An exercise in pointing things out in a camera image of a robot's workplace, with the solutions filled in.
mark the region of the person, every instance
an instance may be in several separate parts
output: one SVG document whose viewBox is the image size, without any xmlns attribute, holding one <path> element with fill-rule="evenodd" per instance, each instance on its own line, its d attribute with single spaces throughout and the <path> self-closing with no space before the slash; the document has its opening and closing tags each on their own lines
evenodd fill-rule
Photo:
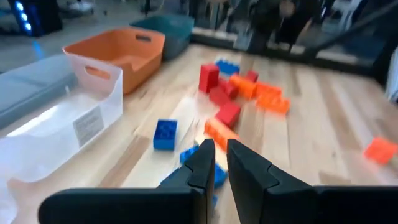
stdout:
<svg viewBox="0 0 398 224">
<path fill-rule="evenodd" d="M 249 51 L 265 51 L 269 37 L 275 32 L 277 43 L 293 45 L 308 29 L 318 7 L 318 0 L 259 0 L 254 10 L 254 33 Z"/>
</svg>

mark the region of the red block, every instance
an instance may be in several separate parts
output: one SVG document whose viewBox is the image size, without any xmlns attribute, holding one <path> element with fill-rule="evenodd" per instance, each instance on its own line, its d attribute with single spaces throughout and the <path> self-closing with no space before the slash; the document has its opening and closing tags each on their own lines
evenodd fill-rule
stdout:
<svg viewBox="0 0 398 224">
<path fill-rule="evenodd" d="M 240 114 L 241 107 L 236 103 L 229 101 L 220 108 L 219 112 L 216 114 L 216 118 L 218 121 L 221 121 L 227 127 L 232 129 L 239 119 Z"/>
<path fill-rule="evenodd" d="M 257 82 L 257 79 L 259 78 L 259 74 L 253 70 L 249 70 L 246 74 L 246 79 L 252 81 L 252 82 Z"/>
<path fill-rule="evenodd" d="M 224 92 L 231 98 L 232 100 L 235 99 L 238 95 L 238 88 L 236 86 L 230 84 L 223 78 L 218 79 L 218 86 L 220 86 Z"/>
<path fill-rule="evenodd" d="M 218 85 L 218 67 L 214 64 L 202 65 L 200 67 L 199 90 L 209 93 Z"/>
<path fill-rule="evenodd" d="M 228 95 L 220 86 L 214 87 L 210 90 L 209 98 L 218 106 L 223 106 L 230 101 Z"/>
</svg>

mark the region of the blue light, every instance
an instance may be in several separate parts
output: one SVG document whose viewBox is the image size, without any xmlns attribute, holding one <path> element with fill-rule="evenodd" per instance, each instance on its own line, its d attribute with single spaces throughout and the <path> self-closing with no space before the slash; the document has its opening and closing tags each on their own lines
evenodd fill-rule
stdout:
<svg viewBox="0 0 398 224">
<path fill-rule="evenodd" d="M 21 18 L 22 18 L 24 21 L 27 21 L 27 15 L 26 15 L 25 13 L 22 13 L 22 14 L 21 14 Z"/>
<path fill-rule="evenodd" d="M 16 2 L 15 2 L 15 5 L 17 6 L 17 9 L 18 9 L 18 10 L 20 10 L 20 11 L 23 11 L 23 10 L 24 10 L 24 6 L 23 6 L 19 1 L 16 1 Z"/>
<path fill-rule="evenodd" d="M 29 23 L 25 24 L 26 30 L 30 31 L 32 29 L 32 26 Z"/>
</svg>

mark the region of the clear storage container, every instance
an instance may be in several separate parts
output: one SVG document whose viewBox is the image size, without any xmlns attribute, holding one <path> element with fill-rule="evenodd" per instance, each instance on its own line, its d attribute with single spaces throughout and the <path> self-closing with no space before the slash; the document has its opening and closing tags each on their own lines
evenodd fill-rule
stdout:
<svg viewBox="0 0 398 224">
<path fill-rule="evenodd" d="M 102 72 L 92 75 L 88 72 L 90 70 Z M 7 189 L 9 179 L 35 182 L 45 178 L 99 136 L 123 113 L 123 72 L 113 65 L 66 54 L 56 55 L 3 75 L 18 77 L 29 74 L 25 77 L 29 82 L 25 83 L 37 85 L 43 77 L 47 77 L 46 80 L 49 81 L 59 73 L 74 74 L 75 84 L 56 79 L 48 83 L 55 86 L 57 92 L 63 92 L 55 99 L 41 94 L 40 91 L 40 94 L 35 92 L 33 98 L 23 98 L 17 105 L 30 103 L 41 96 L 46 96 L 44 100 L 48 102 L 33 111 L 25 111 L 21 119 L 0 131 L 2 224 L 10 223 L 17 213 L 16 203 Z"/>
</svg>

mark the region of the translucent plastic bin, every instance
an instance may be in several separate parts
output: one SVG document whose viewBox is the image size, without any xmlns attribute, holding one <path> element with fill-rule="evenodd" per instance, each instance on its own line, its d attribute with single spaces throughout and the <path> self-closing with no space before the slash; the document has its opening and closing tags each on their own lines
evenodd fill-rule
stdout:
<svg viewBox="0 0 398 224">
<path fill-rule="evenodd" d="M 108 76 L 90 75 L 87 68 Z M 76 85 L 63 86 L 63 95 L 0 131 L 1 224 L 12 222 L 17 213 L 7 188 L 9 179 L 35 182 L 47 177 L 123 113 L 123 73 L 113 65 L 78 55 L 56 55 L 4 75 L 39 77 L 59 72 L 74 73 Z"/>
<path fill-rule="evenodd" d="M 159 32 L 122 28 L 69 45 L 63 51 L 121 67 L 123 93 L 128 94 L 160 67 L 164 40 Z"/>
<path fill-rule="evenodd" d="M 188 47 L 193 29 L 193 19 L 179 15 L 152 16 L 132 22 L 130 25 L 163 33 L 166 36 L 163 59 L 171 60 Z"/>
</svg>

